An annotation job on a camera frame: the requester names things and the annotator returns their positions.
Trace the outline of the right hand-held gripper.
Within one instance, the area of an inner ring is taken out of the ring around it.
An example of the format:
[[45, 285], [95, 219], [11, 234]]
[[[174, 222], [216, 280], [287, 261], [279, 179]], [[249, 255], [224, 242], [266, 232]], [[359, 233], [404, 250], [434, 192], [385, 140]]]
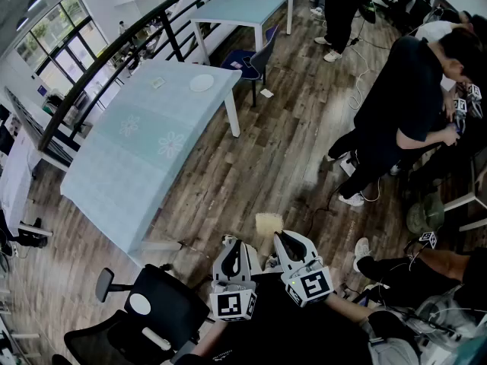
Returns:
[[283, 230], [274, 235], [273, 242], [283, 269], [285, 291], [299, 307], [324, 300], [334, 291], [329, 268], [323, 265], [309, 238]]

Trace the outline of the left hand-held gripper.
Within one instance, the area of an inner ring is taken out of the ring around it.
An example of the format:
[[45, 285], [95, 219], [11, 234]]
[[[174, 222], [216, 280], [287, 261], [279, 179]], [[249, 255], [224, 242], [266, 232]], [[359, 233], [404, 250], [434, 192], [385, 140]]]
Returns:
[[251, 271], [249, 246], [237, 238], [227, 238], [213, 264], [210, 302], [215, 318], [225, 322], [252, 318], [257, 295], [256, 282], [250, 281]]

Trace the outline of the yellow sponge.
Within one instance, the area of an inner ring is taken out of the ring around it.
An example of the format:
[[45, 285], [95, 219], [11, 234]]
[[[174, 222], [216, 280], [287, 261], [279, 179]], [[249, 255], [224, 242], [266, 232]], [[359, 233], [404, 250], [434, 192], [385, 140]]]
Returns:
[[273, 237], [275, 233], [281, 233], [284, 227], [282, 216], [276, 213], [257, 213], [256, 233], [263, 237]]

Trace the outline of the white round plate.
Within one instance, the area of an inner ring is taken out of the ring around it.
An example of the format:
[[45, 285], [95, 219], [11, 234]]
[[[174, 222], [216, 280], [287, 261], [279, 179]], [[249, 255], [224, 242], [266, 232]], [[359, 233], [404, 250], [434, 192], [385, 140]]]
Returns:
[[189, 83], [189, 89], [193, 92], [204, 92], [211, 88], [215, 82], [215, 79], [210, 74], [203, 74], [195, 76]]

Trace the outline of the person's right forearm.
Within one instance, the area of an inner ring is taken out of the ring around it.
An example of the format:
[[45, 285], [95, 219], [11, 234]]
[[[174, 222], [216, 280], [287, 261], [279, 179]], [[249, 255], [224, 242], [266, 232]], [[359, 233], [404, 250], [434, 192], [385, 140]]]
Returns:
[[355, 323], [365, 321], [374, 312], [372, 309], [369, 309], [366, 306], [361, 306], [357, 303], [345, 300], [335, 293], [329, 294], [324, 300], [324, 303], [330, 309]]

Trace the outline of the white shoulder bag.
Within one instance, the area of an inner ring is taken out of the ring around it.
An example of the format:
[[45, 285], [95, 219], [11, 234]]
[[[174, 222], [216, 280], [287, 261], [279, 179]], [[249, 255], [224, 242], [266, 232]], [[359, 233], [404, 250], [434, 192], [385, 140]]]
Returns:
[[412, 330], [393, 313], [373, 312], [361, 327], [368, 335], [373, 365], [420, 365], [420, 351]]

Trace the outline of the person's left forearm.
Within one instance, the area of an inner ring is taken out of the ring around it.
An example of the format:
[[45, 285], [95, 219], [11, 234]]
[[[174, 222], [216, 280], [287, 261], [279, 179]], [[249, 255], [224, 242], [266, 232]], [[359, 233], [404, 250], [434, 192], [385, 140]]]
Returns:
[[205, 336], [193, 348], [191, 354], [199, 357], [207, 357], [212, 348], [217, 344], [227, 325], [227, 322], [217, 319]]

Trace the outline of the person's black shirt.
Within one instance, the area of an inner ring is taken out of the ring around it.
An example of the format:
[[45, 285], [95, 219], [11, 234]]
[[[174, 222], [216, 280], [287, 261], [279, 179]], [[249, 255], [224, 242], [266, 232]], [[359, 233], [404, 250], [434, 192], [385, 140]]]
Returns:
[[372, 365], [359, 325], [324, 303], [300, 308], [278, 274], [254, 279], [252, 318], [228, 322], [207, 357], [185, 354], [175, 365]]

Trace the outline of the black mesh office chair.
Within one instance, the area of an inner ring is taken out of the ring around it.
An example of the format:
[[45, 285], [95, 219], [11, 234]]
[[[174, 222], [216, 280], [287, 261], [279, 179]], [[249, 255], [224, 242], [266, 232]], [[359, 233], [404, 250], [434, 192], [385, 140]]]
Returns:
[[101, 303], [110, 292], [128, 297], [107, 320], [65, 334], [65, 345], [79, 365], [162, 365], [191, 352], [209, 308], [167, 270], [147, 264], [133, 284], [114, 283], [108, 268], [100, 273], [95, 294]]

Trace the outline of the olive green cap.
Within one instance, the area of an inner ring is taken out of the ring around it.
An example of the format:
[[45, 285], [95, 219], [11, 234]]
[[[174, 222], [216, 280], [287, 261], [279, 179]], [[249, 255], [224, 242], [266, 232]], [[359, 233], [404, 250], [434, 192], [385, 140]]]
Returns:
[[437, 192], [427, 194], [407, 212], [406, 226], [413, 234], [435, 232], [444, 224], [444, 204]]

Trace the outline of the light blue flowered tablecloth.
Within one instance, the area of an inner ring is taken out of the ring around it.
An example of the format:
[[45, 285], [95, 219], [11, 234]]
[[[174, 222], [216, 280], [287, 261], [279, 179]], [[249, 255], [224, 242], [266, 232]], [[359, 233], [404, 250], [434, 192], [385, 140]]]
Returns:
[[[210, 74], [204, 92], [189, 83]], [[103, 111], [68, 168], [60, 192], [123, 252], [138, 252], [156, 211], [240, 71], [153, 59]], [[162, 77], [158, 89], [151, 81]]]

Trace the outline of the dark blue chair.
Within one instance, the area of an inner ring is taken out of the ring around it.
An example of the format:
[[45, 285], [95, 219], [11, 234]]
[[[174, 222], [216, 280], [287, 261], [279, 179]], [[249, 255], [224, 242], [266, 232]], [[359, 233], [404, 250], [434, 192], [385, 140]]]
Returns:
[[[221, 63], [221, 68], [232, 71], [240, 71], [240, 78], [251, 82], [253, 107], [256, 107], [257, 81], [262, 81], [264, 84], [266, 83], [266, 66], [274, 50], [275, 38], [276, 34], [278, 33], [278, 28], [279, 26], [275, 25], [274, 27], [270, 27], [268, 30], [266, 30], [266, 44], [260, 51], [254, 52], [244, 49], [236, 49], [231, 51]], [[250, 57], [250, 63], [252, 65], [251, 68], [246, 67], [242, 60], [242, 58], [246, 56]], [[241, 68], [234, 68], [231, 65], [232, 62], [237, 62], [241, 64]]]

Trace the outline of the black metal railing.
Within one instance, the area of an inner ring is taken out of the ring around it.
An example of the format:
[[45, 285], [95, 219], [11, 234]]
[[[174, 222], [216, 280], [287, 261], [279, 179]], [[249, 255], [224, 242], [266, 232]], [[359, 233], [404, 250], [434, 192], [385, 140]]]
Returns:
[[132, 74], [142, 63], [157, 56], [186, 62], [197, 49], [196, 32], [189, 16], [216, 0], [166, 0], [129, 27], [98, 56], [69, 90], [45, 128], [37, 129], [34, 142], [41, 153], [69, 165], [80, 145], [75, 137], [96, 106], [105, 110], [102, 96], [123, 74]]

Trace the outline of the table with white cloth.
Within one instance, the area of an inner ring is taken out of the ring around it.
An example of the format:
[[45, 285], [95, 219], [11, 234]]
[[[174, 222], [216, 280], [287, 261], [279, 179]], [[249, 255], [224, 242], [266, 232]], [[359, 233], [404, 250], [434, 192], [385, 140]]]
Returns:
[[0, 177], [0, 208], [12, 236], [18, 237], [19, 230], [30, 231], [40, 236], [53, 235], [52, 231], [21, 223], [33, 180], [32, 172], [41, 158], [25, 128], [22, 127], [14, 140]]

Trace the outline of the glass entrance doors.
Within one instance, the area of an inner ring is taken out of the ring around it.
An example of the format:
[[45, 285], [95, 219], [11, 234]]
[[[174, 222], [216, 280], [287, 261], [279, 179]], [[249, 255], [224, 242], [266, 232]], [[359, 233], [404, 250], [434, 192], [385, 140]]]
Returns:
[[82, 0], [61, 0], [16, 45], [18, 55], [51, 89], [67, 94], [107, 41]]

